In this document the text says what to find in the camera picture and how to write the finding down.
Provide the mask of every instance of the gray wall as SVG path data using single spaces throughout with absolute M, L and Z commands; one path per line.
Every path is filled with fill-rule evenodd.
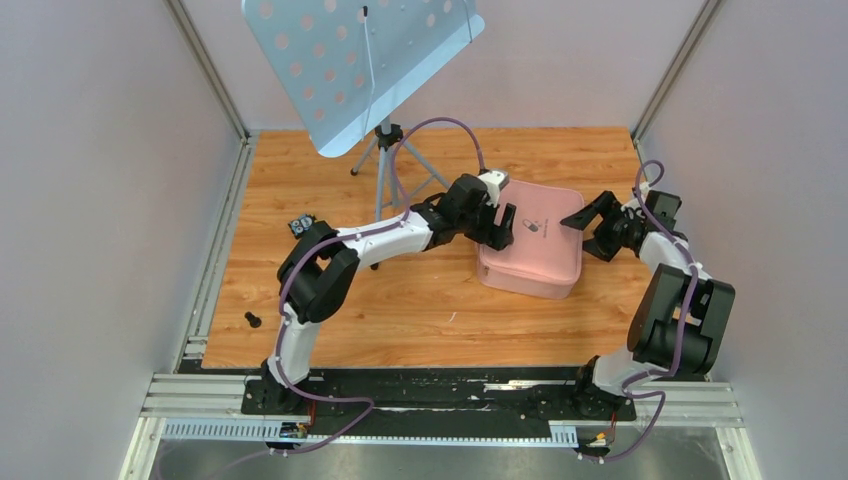
M 164 2 L 2 11 L 0 477 L 111 479 L 236 138 Z
M 386 8 L 403 1 L 413 0 L 390 0 Z M 477 0 L 483 33 L 392 119 L 407 126 L 440 115 L 474 126 L 634 126 L 702 2 Z M 184 3 L 248 127 L 302 128 L 242 17 L 242 2 Z
M 646 143 L 737 300 L 719 364 L 769 480 L 845 478 L 848 4 L 728 1 Z

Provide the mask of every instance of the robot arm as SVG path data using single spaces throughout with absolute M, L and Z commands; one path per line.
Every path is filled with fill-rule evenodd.
M 277 271 L 281 284 L 319 243 L 333 237 L 350 239 L 320 249 L 317 256 L 329 261 L 326 267 L 318 265 L 317 257 L 311 258 L 292 283 L 283 307 L 290 323 L 280 349 L 286 377 L 292 383 L 306 378 L 321 323 L 341 307 L 356 272 L 398 255 L 444 245 L 457 234 L 495 250 L 512 244 L 515 206 L 505 205 L 500 225 L 495 224 L 500 192 L 508 182 L 508 175 L 500 170 L 485 171 L 478 176 L 464 174 L 446 193 L 413 205 L 406 220 L 394 228 L 391 226 L 403 215 L 355 228 L 332 229 L 326 222 L 315 223 Z M 379 229 L 385 230 L 358 235 Z M 269 358 L 268 364 L 273 365 L 274 361 L 276 358 Z M 277 382 L 284 384 L 278 369 L 270 371 Z
M 565 226 L 584 230 L 598 215 L 602 221 L 583 250 L 611 261 L 623 248 L 631 249 L 653 272 L 651 283 L 630 324 L 627 344 L 615 353 L 595 357 L 582 369 L 572 397 L 577 411 L 588 418 L 609 418 L 626 401 L 623 383 L 633 376 L 644 377 L 629 387 L 656 379 L 653 372 L 671 366 L 676 344 L 677 313 L 692 281 L 690 265 L 675 245 L 688 248 L 686 237 L 674 231 L 674 216 L 680 197 L 650 191 L 645 206 L 674 236 L 669 239 L 643 218 L 631 204 L 622 205 L 612 192 L 603 192 L 576 214 L 563 219 Z M 703 375 L 715 362 L 735 290 L 712 278 L 695 264 L 697 285 L 690 305 L 690 321 L 684 326 L 682 356 L 678 373 Z

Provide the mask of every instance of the pink plastic box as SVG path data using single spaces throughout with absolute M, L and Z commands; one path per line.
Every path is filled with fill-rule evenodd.
M 500 252 L 480 246 L 477 277 L 483 285 L 534 297 L 565 298 L 580 278 L 583 232 L 559 224 L 583 208 L 574 190 L 510 180 L 499 203 L 515 205 L 515 241 Z M 500 223 L 503 208 L 498 211 Z

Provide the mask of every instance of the metal track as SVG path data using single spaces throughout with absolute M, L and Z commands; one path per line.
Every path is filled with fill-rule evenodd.
M 163 440 L 235 440 L 250 442 L 317 443 L 328 435 L 309 435 L 305 439 L 281 438 L 281 422 L 271 420 L 171 419 L 162 433 Z M 356 445 L 455 445 L 466 447 L 559 447 L 578 446 L 577 429 L 553 425 L 548 438 L 477 438 L 477 437 L 406 437 L 344 435 L 335 443 Z
M 179 367 L 179 362 L 182 360 L 202 360 L 206 352 L 206 340 L 209 335 L 209 328 L 212 325 L 218 292 L 224 278 L 227 257 L 233 244 L 235 227 L 244 200 L 247 180 L 250 177 L 250 168 L 253 165 L 257 141 L 258 136 L 252 136 L 242 144 L 233 167 L 233 174 L 212 237 L 212 245 L 206 258 L 206 265 L 194 290 L 194 304 L 189 312 L 186 337 L 177 355 L 178 363 L 174 365 L 174 370 Z
M 147 480 L 156 461 L 159 440 L 165 430 L 164 418 L 139 418 L 135 434 L 124 457 L 118 478 L 122 480 Z
M 717 428 L 716 435 L 730 480 L 762 480 L 746 429 Z
M 167 417 L 169 419 L 231 419 L 256 420 L 255 415 L 241 413 L 244 384 L 258 377 L 239 375 L 155 375 L 147 398 L 141 409 L 142 417 Z M 522 381 L 530 388 L 545 380 Z M 515 387 L 515 384 L 501 384 Z M 651 382 L 635 393 L 654 390 L 666 392 L 667 400 L 659 426 L 675 427 L 741 427 L 742 416 L 727 383 L 711 382 Z M 636 403 L 637 420 L 646 423 L 654 414 L 658 399 L 640 400 Z M 275 415 L 264 420 L 305 422 L 306 416 Z M 558 426 L 602 426 L 606 421 L 553 421 Z

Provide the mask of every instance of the wooden floor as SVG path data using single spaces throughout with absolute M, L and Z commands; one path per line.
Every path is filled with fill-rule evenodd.
M 629 198 L 638 159 L 625 128 L 477 134 L 487 166 L 506 169 L 512 178 L 573 188 L 587 202 L 603 190 Z M 423 130 L 411 140 L 449 181 L 476 173 L 474 149 L 461 130 Z M 275 274 L 295 243 L 287 222 L 306 212 L 333 227 L 373 221 L 376 162 L 356 177 L 348 173 L 363 148 L 328 159 L 315 153 L 306 133 L 262 134 L 204 367 L 256 366 L 270 353 L 279 327 Z M 410 189 L 426 178 L 406 153 L 399 156 L 398 171 Z M 413 201 L 440 190 L 434 182 Z M 391 213 L 387 209 L 384 216 Z M 457 237 L 360 272 L 344 306 L 324 323 L 312 365 L 582 364 L 624 343 L 650 279 L 629 251 L 609 264 L 584 256 L 571 295 L 554 301 L 481 285 L 475 260 L 472 243 Z M 249 327 L 246 311 L 262 318 L 260 328 Z

